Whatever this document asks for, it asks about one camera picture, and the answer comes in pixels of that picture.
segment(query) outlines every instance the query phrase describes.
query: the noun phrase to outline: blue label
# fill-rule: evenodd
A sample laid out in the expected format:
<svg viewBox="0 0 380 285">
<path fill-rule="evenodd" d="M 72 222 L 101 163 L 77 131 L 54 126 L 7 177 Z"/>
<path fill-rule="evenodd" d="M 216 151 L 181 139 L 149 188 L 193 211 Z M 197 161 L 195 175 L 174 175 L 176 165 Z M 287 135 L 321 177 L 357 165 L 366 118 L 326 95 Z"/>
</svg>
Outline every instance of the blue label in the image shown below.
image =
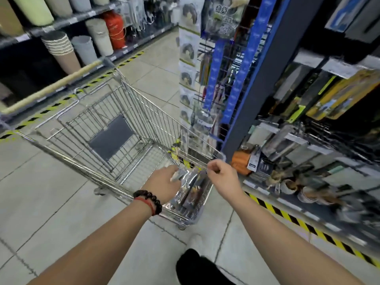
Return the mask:
<svg viewBox="0 0 380 285">
<path fill-rule="evenodd" d="M 234 84 L 232 85 L 232 90 L 230 92 L 230 96 L 228 97 L 226 109 L 224 110 L 221 123 L 229 124 L 231 121 L 231 117 L 236 103 L 238 102 L 240 92 L 243 89 L 244 80 L 259 48 L 261 38 L 267 30 L 269 18 L 272 14 L 275 3 L 276 0 L 262 0 L 261 2 L 259 13 L 257 14 L 254 25 L 251 28 L 247 49 L 244 52 L 243 61 L 240 65 L 238 73 L 236 74 Z"/>
<path fill-rule="evenodd" d="M 219 68 L 221 66 L 221 60 L 223 58 L 225 40 L 218 40 L 215 43 L 215 50 L 212 53 L 212 62 L 210 68 L 209 81 L 207 83 L 206 96 L 204 98 L 203 108 L 211 110 L 212 101 L 214 98 L 214 91 L 216 82 L 218 80 Z"/>
</svg>

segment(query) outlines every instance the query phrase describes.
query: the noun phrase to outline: forearm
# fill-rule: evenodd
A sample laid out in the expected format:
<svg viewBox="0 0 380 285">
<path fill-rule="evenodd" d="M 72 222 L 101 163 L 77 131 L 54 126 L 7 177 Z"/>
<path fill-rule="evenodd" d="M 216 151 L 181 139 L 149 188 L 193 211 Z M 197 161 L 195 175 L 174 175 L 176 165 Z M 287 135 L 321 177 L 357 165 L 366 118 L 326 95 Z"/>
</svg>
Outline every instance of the forearm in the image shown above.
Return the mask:
<svg viewBox="0 0 380 285">
<path fill-rule="evenodd" d="M 133 201 L 29 284 L 107 284 L 151 215 L 146 204 Z"/>
<path fill-rule="evenodd" d="M 230 203 L 280 284 L 362 284 L 249 196 L 243 193 Z"/>
</svg>

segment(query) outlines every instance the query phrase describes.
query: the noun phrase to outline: shopping cart handle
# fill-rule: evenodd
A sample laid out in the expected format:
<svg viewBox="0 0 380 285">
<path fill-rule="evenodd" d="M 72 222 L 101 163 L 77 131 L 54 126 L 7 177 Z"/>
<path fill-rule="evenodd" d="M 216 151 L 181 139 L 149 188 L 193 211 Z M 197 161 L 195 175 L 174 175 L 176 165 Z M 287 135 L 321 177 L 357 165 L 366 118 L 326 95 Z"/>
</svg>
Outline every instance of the shopping cart handle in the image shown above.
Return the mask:
<svg viewBox="0 0 380 285">
<path fill-rule="evenodd" d="M 29 103 L 45 97 L 47 94 L 57 90 L 58 88 L 60 88 L 62 86 L 66 86 L 69 82 L 71 82 L 75 79 L 79 79 L 80 77 L 83 76 L 83 74 L 87 73 L 92 68 L 102 64 L 104 59 L 106 59 L 106 58 L 101 58 L 101 59 L 96 60 L 95 62 L 83 67 L 82 69 L 76 71 L 75 73 L 62 78 L 62 79 L 56 81 L 55 83 L 45 87 L 44 89 L 42 89 L 38 92 L 35 92 L 34 94 L 26 97 L 25 99 L 22 99 L 21 101 L 17 102 L 16 104 L 13 104 L 12 106 L 10 106 L 8 108 L 5 108 L 4 110 L 1 111 L 1 113 L 4 115 L 11 114 L 11 113 L 25 107 Z"/>
</svg>

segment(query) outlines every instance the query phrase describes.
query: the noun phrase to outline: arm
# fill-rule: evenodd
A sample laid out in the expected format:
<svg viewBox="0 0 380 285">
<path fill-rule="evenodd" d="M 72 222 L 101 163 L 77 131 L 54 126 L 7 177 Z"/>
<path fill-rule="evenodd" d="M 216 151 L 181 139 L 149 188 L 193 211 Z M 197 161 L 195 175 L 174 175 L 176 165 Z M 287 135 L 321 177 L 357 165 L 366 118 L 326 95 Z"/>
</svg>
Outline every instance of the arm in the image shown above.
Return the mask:
<svg viewBox="0 0 380 285">
<path fill-rule="evenodd" d="M 343 266 L 247 196 L 240 187 L 236 170 L 230 165 L 213 160 L 207 167 L 212 183 L 239 215 L 260 255 L 280 284 L 362 284 Z"/>
<path fill-rule="evenodd" d="M 142 190 L 152 192 L 162 204 L 168 202 L 181 186 L 179 180 L 170 182 L 177 170 L 178 167 L 172 165 L 154 171 Z M 137 233 L 151 215 L 152 211 L 147 204 L 139 200 L 132 201 L 129 206 L 33 279 L 29 285 L 108 284 Z"/>
</svg>

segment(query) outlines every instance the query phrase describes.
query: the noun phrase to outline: hand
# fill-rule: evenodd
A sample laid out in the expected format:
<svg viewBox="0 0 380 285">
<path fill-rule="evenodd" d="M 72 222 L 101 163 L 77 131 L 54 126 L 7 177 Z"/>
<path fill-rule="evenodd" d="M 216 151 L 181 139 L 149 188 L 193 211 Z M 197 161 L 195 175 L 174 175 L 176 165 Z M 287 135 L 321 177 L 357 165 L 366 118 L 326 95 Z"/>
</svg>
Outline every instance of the hand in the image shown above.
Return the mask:
<svg viewBox="0 0 380 285">
<path fill-rule="evenodd" d="M 170 165 L 159 170 L 155 170 L 149 179 L 145 182 L 141 190 L 152 192 L 153 195 L 161 202 L 162 205 L 169 202 L 181 187 L 181 181 L 171 182 L 170 178 L 178 170 L 177 165 Z"/>
<path fill-rule="evenodd" d="M 212 160 L 207 164 L 207 175 L 216 187 L 219 194 L 229 203 L 240 198 L 243 190 L 240 187 L 238 173 L 220 159 Z"/>
</svg>

